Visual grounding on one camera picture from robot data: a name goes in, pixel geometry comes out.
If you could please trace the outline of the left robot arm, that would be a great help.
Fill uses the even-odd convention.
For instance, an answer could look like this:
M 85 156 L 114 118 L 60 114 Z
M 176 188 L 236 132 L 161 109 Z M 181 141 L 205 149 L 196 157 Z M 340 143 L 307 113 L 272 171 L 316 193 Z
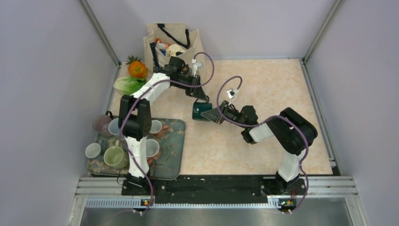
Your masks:
M 139 194 L 150 191 L 151 182 L 146 179 L 149 166 L 145 142 L 152 126 L 151 105 L 168 88 L 183 89 L 189 97 L 208 101 L 203 90 L 198 69 L 202 62 L 192 59 L 190 65 L 178 57 L 171 57 L 169 63 L 155 70 L 151 78 L 138 91 L 123 95 L 120 99 L 119 128 L 125 138 L 129 153 L 128 173 L 133 178 L 133 189 Z

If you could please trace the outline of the pink mug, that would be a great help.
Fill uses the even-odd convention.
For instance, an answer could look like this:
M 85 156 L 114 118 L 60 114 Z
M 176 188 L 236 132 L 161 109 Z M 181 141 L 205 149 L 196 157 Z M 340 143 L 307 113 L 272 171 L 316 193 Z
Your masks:
M 161 138 L 169 131 L 169 128 L 169 125 L 163 125 L 159 120 L 152 120 L 150 134 L 153 138 Z
M 155 139 L 147 139 L 146 142 L 147 164 L 152 164 L 160 157 L 160 145 Z

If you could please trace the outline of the purple mug black handle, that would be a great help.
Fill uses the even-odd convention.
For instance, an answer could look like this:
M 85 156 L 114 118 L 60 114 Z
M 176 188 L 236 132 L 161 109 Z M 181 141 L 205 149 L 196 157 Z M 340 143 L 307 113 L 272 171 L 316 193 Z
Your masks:
M 113 114 L 111 111 L 106 111 L 105 114 L 100 115 L 93 121 L 93 129 L 104 137 L 112 137 L 112 134 L 108 130 L 108 126 L 113 120 Z

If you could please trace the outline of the white printed text mug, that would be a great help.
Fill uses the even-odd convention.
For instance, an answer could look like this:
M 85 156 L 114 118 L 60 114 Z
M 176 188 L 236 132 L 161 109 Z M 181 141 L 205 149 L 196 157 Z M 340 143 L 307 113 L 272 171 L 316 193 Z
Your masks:
M 100 155 L 101 151 L 101 146 L 98 143 L 91 143 L 85 150 L 85 156 L 90 159 L 96 158 L 98 155 Z

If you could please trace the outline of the blue grey textured mug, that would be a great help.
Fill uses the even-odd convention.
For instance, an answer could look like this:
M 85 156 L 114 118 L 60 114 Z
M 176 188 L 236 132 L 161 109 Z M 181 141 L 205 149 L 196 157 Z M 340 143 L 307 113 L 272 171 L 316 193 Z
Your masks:
M 109 124 L 108 124 L 108 132 L 112 134 L 113 136 L 117 136 L 120 133 L 120 128 L 119 128 L 119 118 L 113 119 Z

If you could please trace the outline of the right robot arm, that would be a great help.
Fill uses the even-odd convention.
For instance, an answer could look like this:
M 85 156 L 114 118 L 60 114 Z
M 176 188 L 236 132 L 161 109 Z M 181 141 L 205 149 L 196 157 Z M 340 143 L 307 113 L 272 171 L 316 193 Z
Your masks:
M 242 127 L 241 135 L 249 144 L 275 137 L 286 151 L 282 165 L 276 173 L 276 188 L 282 194 L 288 194 L 295 188 L 303 159 L 318 136 L 316 128 L 299 113 L 287 107 L 279 115 L 259 123 L 252 105 L 245 105 L 239 111 L 228 101 L 223 101 L 218 107 L 200 114 L 217 124 L 228 121 Z

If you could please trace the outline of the light green mug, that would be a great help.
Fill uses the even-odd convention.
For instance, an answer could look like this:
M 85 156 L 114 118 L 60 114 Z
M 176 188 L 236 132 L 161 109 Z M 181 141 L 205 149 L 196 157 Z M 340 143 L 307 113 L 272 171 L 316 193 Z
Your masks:
M 120 146 L 120 141 L 116 140 L 114 146 L 110 146 L 104 153 L 104 162 L 117 170 L 123 169 L 128 165 L 128 154 Z

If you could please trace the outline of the dark green mug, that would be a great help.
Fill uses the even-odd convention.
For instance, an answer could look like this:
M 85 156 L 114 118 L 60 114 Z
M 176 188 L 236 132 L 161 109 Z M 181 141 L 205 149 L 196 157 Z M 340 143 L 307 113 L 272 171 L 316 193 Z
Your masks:
M 195 121 L 210 121 L 209 119 L 203 117 L 201 114 L 213 108 L 210 102 L 198 102 L 196 99 L 192 106 L 192 119 Z

